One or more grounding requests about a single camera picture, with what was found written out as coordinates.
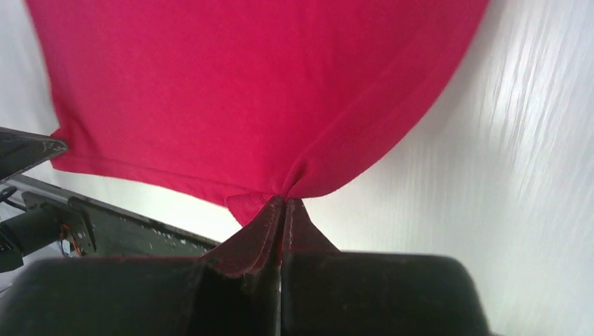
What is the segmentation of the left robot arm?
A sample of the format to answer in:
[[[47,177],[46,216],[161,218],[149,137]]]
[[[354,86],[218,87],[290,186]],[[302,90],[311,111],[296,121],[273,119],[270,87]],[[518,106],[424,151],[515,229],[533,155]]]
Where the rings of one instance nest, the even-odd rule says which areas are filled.
[[[63,140],[49,136],[1,128],[1,184],[65,153]],[[1,221],[1,272],[24,265],[24,257],[56,242],[62,236],[60,218],[51,206],[21,206],[9,200],[18,189],[1,189],[1,202],[15,205],[22,213]]]

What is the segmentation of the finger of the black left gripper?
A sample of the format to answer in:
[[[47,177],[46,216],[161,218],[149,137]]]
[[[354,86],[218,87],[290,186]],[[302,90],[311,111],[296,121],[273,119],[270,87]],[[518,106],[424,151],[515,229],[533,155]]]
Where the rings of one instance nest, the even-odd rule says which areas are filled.
[[[1,183],[67,151],[61,139],[1,127]]]

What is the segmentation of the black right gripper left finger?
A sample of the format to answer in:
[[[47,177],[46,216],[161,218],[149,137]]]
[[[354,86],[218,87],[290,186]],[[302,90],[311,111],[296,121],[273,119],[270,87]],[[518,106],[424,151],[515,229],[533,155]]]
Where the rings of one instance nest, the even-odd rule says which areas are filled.
[[[284,200],[200,257],[41,260],[1,298],[2,335],[278,335]]]

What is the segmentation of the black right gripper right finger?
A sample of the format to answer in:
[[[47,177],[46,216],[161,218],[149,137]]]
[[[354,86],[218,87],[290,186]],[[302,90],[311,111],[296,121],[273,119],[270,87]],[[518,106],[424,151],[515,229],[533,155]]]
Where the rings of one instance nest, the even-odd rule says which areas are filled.
[[[283,335],[489,335],[475,283],[443,255],[339,251],[299,199],[282,238]]]

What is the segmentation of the red t shirt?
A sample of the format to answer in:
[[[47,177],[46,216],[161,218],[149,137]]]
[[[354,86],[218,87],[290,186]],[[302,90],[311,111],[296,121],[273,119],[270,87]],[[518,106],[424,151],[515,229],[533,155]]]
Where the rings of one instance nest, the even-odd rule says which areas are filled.
[[[246,225],[385,156],[486,1],[28,1],[65,172],[176,190]]]

